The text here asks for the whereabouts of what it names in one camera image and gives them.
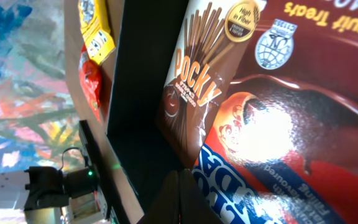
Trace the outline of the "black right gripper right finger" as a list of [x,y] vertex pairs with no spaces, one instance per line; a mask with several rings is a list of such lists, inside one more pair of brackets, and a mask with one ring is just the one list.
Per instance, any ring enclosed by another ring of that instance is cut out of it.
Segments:
[[210,208],[189,169],[180,172],[180,223],[223,224]]

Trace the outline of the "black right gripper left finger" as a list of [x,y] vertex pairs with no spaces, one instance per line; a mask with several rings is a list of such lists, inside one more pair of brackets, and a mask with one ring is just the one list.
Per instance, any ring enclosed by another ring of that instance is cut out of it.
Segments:
[[179,224],[179,177],[171,171],[163,181],[151,207],[138,224]]

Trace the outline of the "red Hello Panda box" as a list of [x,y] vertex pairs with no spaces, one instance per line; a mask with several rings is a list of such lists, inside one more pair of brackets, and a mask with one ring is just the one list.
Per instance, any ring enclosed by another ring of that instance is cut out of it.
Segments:
[[192,172],[224,223],[358,223],[358,0],[268,2]]

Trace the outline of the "red candy bag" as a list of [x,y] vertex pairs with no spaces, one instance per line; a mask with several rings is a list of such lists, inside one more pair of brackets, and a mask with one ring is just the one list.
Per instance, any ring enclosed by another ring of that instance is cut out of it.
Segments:
[[80,61],[78,66],[79,81],[85,98],[92,109],[93,114],[98,122],[100,120],[100,90],[101,90],[101,74],[98,65],[92,61],[88,55],[86,45],[83,44],[80,53]]

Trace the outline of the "brown Pocky box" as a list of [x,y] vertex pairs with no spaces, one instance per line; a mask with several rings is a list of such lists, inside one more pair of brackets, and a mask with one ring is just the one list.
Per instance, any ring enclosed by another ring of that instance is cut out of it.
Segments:
[[184,167],[193,167],[266,6],[189,1],[156,118]]

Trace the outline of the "black gift box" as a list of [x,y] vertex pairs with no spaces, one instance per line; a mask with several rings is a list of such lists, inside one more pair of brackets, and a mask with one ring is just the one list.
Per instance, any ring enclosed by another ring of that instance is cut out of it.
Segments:
[[187,1],[127,0],[114,69],[107,139],[143,211],[183,164],[156,125]]

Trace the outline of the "yellow Hacks candy bag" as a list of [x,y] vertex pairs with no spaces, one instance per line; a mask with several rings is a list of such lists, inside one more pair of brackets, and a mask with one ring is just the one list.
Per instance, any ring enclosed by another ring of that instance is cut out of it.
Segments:
[[80,31],[92,61],[101,65],[115,49],[105,0],[79,0]]

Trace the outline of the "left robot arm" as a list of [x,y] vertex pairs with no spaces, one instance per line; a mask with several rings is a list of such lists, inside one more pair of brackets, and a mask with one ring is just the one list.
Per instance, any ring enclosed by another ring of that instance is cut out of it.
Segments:
[[89,167],[66,174],[54,167],[30,167],[25,173],[29,176],[25,184],[29,196],[24,205],[27,223],[37,222],[36,212],[66,207],[71,199],[93,193],[99,184],[98,176]]

